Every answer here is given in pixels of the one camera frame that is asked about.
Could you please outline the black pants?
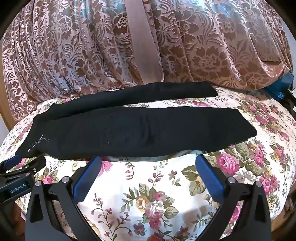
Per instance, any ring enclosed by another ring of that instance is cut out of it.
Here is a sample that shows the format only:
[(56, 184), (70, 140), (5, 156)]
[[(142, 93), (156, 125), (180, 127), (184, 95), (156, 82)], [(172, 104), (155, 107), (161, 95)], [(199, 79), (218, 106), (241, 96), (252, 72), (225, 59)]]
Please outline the black pants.
[(160, 157), (185, 150), (214, 152), (255, 137), (236, 109), (142, 108), (141, 103), (215, 97), (207, 82), (158, 82), (53, 104), (35, 116), (16, 153), (57, 159)]

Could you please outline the brown floral curtain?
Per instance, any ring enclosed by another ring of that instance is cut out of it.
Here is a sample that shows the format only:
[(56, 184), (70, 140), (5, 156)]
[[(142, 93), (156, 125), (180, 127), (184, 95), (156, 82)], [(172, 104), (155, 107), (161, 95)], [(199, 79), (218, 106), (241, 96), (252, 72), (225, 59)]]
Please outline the brown floral curtain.
[(29, 1), (1, 39), (11, 115), (153, 82), (257, 90), (292, 72), (265, 1)]

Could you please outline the floral bed sheet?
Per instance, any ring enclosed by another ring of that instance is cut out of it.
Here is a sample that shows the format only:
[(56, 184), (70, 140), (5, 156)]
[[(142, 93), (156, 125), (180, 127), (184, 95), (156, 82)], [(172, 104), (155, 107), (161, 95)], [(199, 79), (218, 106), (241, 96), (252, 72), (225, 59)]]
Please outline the floral bed sheet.
[[(206, 158), (240, 183), (261, 181), (275, 220), (295, 183), (295, 119), (262, 91), (216, 90), (216, 97), (141, 106), (239, 110), (257, 135)], [(103, 240), (193, 240), (219, 207), (194, 168), (196, 156), (196, 151), (186, 151), (156, 162), (103, 158), (102, 170), (79, 208)]]

